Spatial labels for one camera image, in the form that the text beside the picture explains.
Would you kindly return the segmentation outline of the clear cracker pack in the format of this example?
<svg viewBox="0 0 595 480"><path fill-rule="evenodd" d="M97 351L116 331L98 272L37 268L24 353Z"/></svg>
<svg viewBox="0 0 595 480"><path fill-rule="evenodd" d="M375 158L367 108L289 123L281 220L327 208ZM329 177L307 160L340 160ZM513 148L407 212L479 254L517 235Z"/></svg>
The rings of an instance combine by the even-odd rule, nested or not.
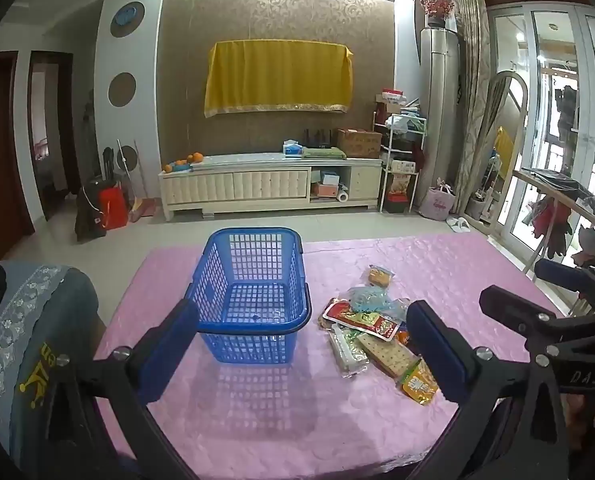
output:
<svg viewBox="0 0 595 480"><path fill-rule="evenodd" d="M403 376L418 361L408 348L396 340L384 341L369 334L360 333L356 341L369 359L378 365L386 375L397 379Z"/></svg>

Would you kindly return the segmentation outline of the teal striped snack bag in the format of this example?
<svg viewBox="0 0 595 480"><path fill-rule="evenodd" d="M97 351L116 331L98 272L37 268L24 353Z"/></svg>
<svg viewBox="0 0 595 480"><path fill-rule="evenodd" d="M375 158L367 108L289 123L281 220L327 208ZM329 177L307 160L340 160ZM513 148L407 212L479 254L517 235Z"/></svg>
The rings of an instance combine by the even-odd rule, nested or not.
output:
<svg viewBox="0 0 595 480"><path fill-rule="evenodd" d="M384 312L392 307L392 300L380 286L366 285L348 289L348 302L354 312Z"/></svg>

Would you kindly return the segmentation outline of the blue plastic basket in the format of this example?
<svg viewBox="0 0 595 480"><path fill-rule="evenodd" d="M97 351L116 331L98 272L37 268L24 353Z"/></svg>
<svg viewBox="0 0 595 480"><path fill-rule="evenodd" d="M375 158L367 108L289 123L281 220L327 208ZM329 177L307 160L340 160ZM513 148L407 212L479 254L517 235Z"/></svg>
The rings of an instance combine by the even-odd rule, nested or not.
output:
<svg viewBox="0 0 595 480"><path fill-rule="evenodd" d="M299 233L276 226L227 228L206 242L185 298L216 361L284 365L313 307Z"/></svg>

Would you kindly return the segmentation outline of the red green snack bag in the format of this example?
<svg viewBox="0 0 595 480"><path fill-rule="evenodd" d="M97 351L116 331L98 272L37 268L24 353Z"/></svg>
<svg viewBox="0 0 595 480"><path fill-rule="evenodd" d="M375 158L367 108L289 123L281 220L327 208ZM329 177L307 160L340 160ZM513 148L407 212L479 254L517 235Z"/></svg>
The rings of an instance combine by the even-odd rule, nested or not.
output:
<svg viewBox="0 0 595 480"><path fill-rule="evenodd" d="M334 299L322 312L322 317L351 330L374 336L383 341L391 341L401 326L378 312L356 312L345 299Z"/></svg>

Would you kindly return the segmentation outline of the small orange noodle snack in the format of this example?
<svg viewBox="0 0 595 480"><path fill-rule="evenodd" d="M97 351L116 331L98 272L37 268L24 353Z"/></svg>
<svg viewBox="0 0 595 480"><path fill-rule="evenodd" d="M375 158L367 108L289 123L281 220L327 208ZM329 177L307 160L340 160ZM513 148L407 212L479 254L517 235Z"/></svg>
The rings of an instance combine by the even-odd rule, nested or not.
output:
<svg viewBox="0 0 595 480"><path fill-rule="evenodd" d="M398 388L420 405L430 404L439 390L430 368L424 359L412 364L398 381Z"/></svg>

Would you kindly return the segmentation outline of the green label cracker pack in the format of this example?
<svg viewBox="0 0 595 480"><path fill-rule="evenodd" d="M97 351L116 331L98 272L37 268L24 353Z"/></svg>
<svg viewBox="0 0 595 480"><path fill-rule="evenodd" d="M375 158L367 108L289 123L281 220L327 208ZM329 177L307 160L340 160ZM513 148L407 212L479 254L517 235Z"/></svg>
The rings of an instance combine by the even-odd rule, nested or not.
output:
<svg viewBox="0 0 595 480"><path fill-rule="evenodd" d="M344 378L352 378L368 370L369 358L363 347L356 341L358 333L339 324L329 330L329 344L335 362Z"/></svg>

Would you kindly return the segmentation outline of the wrapped bread bun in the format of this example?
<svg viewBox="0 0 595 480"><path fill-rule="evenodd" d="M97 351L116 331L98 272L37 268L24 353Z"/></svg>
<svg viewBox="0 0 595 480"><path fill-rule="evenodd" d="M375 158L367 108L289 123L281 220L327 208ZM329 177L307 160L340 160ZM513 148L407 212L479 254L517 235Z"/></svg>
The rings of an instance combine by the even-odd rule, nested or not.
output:
<svg viewBox="0 0 595 480"><path fill-rule="evenodd" d="M383 266L371 264L367 273L367 281L371 286L387 289L394 278L394 273Z"/></svg>

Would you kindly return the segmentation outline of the black bag on floor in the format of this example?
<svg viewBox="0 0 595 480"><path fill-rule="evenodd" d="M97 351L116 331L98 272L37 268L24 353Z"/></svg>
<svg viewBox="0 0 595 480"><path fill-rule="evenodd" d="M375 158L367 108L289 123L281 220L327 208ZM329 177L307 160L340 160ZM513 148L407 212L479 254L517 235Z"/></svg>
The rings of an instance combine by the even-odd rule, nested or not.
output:
<svg viewBox="0 0 595 480"><path fill-rule="evenodd" d="M99 198L106 184L100 178L90 179L77 194L74 233L78 243L96 240L107 234Z"/></svg>

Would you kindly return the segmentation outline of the arched floor mirror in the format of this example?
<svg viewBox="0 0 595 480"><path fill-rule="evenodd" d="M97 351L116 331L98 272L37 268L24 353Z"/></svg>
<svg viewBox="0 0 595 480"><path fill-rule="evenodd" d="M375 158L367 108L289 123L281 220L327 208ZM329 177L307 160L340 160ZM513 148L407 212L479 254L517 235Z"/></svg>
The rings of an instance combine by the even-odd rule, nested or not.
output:
<svg viewBox="0 0 595 480"><path fill-rule="evenodd" d="M493 233L498 224L523 148L528 105L529 90L518 73L503 70L493 78L463 214L483 234Z"/></svg>

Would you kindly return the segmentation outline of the cream TV cabinet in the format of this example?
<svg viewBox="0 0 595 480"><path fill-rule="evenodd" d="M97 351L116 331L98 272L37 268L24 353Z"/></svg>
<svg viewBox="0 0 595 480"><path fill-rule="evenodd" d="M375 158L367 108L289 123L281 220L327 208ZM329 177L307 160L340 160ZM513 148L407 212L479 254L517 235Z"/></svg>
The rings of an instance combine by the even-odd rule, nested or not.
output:
<svg viewBox="0 0 595 480"><path fill-rule="evenodd" d="M209 156L159 174L164 217L203 217L378 206L382 162L374 158L296 158L280 153Z"/></svg>

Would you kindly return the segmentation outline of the blue tissue pack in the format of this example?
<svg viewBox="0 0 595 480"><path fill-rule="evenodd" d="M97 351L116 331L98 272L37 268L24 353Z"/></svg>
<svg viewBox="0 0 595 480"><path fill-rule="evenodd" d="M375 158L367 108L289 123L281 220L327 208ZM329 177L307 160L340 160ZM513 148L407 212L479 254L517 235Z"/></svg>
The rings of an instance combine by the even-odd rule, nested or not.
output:
<svg viewBox="0 0 595 480"><path fill-rule="evenodd" d="M303 146L296 140L285 140L282 143L282 153L284 157L300 158L303 154Z"/></svg>

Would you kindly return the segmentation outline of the yellow cloth cover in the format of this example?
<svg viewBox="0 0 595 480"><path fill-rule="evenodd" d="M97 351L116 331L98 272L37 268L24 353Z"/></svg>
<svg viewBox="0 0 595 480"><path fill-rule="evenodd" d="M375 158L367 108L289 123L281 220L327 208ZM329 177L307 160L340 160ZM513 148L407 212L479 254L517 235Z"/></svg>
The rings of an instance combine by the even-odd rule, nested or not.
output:
<svg viewBox="0 0 595 480"><path fill-rule="evenodd" d="M354 93L354 54L331 42L218 41L209 54L203 112L345 113Z"/></svg>

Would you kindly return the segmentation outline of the patterned curtain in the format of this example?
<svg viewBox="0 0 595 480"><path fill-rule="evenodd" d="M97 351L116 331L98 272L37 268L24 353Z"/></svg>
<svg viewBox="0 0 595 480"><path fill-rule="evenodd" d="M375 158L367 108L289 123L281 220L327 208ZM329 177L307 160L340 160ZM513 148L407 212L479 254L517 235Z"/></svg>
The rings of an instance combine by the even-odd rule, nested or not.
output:
<svg viewBox="0 0 595 480"><path fill-rule="evenodd" d="M455 184L455 211L462 214L472 193L475 163L482 150L482 125L491 81L491 36L485 0L453 1L465 57L463 147Z"/></svg>

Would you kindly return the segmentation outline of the red artificial flowers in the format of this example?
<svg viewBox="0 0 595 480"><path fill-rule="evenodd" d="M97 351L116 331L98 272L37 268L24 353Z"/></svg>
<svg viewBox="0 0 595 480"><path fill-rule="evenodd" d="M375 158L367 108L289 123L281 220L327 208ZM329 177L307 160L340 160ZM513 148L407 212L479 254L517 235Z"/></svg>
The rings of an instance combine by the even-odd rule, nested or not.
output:
<svg viewBox="0 0 595 480"><path fill-rule="evenodd" d="M427 27L445 28L454 11L454 0L420 0Z"/></svg>

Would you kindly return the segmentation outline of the blue wall clock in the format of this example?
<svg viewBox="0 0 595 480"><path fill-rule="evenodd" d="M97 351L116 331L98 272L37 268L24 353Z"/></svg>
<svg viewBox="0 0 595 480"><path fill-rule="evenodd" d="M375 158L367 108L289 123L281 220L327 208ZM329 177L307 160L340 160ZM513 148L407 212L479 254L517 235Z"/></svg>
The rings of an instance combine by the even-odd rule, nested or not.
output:
<svg viewBox="0 0 595 480"><path fill-rule="evenodd" d="M113 16L112 24L118 27L125 27L131 24L139 24L144 17L145 8L139 1L124 4Z"/></svg>

